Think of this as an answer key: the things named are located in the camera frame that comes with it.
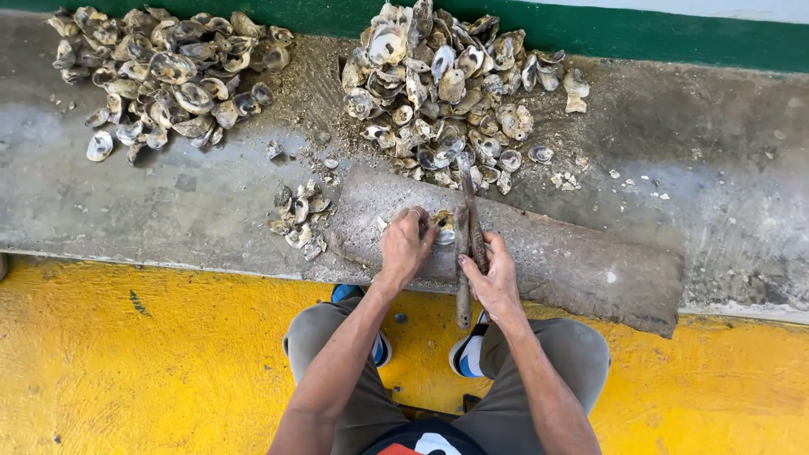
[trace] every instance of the yellow floor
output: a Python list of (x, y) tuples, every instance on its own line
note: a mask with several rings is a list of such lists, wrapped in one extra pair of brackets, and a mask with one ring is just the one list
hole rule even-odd
[[(0, 283), (0, 453), (263, 453), (293, 390), (282, 336), (330, 288), (13, 257)], [(683, 317), (669, 341), (589, 322), (612, 350), (591, 415), (604, 453), (807, 453), (809, 328)], [(397, 401), (456, 412), (462, 393), (489, 387), (447, 364), (464, 335), (452, 297), (405, 293), (383, 331)]]

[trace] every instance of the gray pants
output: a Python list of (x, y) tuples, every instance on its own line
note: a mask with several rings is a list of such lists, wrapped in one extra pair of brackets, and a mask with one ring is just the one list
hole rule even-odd
[[(323, 302), (306, 308), (292, 320), (284, 337), (284, 352), (290, 359), (295, 384), (359, 301), (357, 297), (338, 304)], [(610, 357), (604, 337), (590, 326), (570, 319), (531, 321), (531, 327), (551, 364), (589, 414), (607, 380)], [(494, 380), (491, 389), (453, 425), (472, 437), (487, 455), (543, 453), (523, 382), (496, 324), (483, 337), (481, 370)], [(369, 353), (337, 423), (332, 455), (359, 455), (383, 433), (407, 422), (388, 399)]]

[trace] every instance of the blue and white sneaker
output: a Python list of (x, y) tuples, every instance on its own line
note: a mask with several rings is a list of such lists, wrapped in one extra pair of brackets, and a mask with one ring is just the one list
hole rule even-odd
[[(332, 302), (363, 296), (365, 296), (365, 290), (353, 284), (335, 284), (332, 289)], [(393, 357), (391, 342), (381, 331), (376, 333), (371, 354), (374, 356), (374, 363), (377, 368), (387, 365), (391, 361), (391, 357)]]
[(450, 349), (450, 367), (458, 376), (482, 377), (481, 371), (481, 346), (483, 335), (489, 328), (489, 318), (486, 312), (481, 311), (477, 318), (477, 323), (472, 328), (472, 332), (466, 338), (461, 338)]

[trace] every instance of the green stripe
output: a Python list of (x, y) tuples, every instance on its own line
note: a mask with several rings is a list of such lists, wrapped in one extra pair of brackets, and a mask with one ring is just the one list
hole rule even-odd
[[(593, 57), (809, 73), (807, 24), (516, 1), (438, 0), (435, 3), (436, 7), (470, 22), (484, 13), (498, 15), (502, 19), (501, 30), (524, 28), (526, 44), (532, 48), (565, 49), (569, 53)], [(74, 9), (85, 4), (69, 0), (66, 5)], [(293, 32), (357, 38), (382, 4), (380, 0), (266, 0), (256, 3), (168, 0), (151, 5), (166, 7), (182, 18), (199, 11), (229, 17), (233, 10), (238, 9), (258, 23), (280, 25)], [(60, 0), (2, 0), (3, 8), (28, 11), (51, 11), (62, 5), (65, 3)], [(122, 16), (141, 5), (140, 2), (116, 0), (94, 3), (100, 11), (115, 16)]]

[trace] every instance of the pile of oyster shells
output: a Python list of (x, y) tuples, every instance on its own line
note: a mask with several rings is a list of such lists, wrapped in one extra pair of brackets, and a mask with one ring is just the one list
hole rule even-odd
[[(126, 160), (134, 165), (143, 147), (160, 150), (169, 130), (195, 147), (213, 146), (224, 130), (257, 115), (273, 102), (265, 83), (237, 93), (239, 72), (280, 72), (290, 63), (294, 36), (279, 27), (256, 25), (236, 11), (228, 21), (208, 13), (180, 20), (163, 8), (144, 5), (123, 19), (110, 19), (92, 6), (74, 14), (61, 9), (48, 20), (65, 38), (53, 67), (69, 84), (90, 77), (107, 94), (85, 125), (111, 122), (129, 146)], [(109, 132), (95, 133), (87, 158), (106, 159), (112, 152)]]
[[(458, 189), (454, 161), (468, 148), (476, 157), (476, 187), (496, 183), (506, 194), (511, 174), (523, 164), (515, 148), (533, 131), (534, 119), (523, 105), (503, 104), (503, 97), (521, 87), (533, 91), (537, 83), (555, 91), (561, 80), (565, 111), (586, 112), (582, 98), (590, 85), (581, 70), (565, 70), (565, 51), (527, 52), (525, 31), (498, 35), (499, 24), (491, 15), (461, 22), (433, 11), (432, 0), (412, 8), (386, 2), (360, 36), (362, 46), (339, 57), (345, 111), (374, 119), (362, 136), (392, 149), (393, 172)], [(527, 157), (550, 164), (553, 150), (533, 144)]]
[(271, 219), (267, 227), (284, 236), (292, 248), (303, 248), (303, 256), (311, 261), (326, 251), (326, 240), (312, 228), (317, 228), (321, 221), (325, 222), (334, 214), (337, 208), (331, 203), (320, 193), (320, 187), (314, 180), (298, 185), (295, 196), (292, 190), (282, 185), (273, 199), (281, 219)]

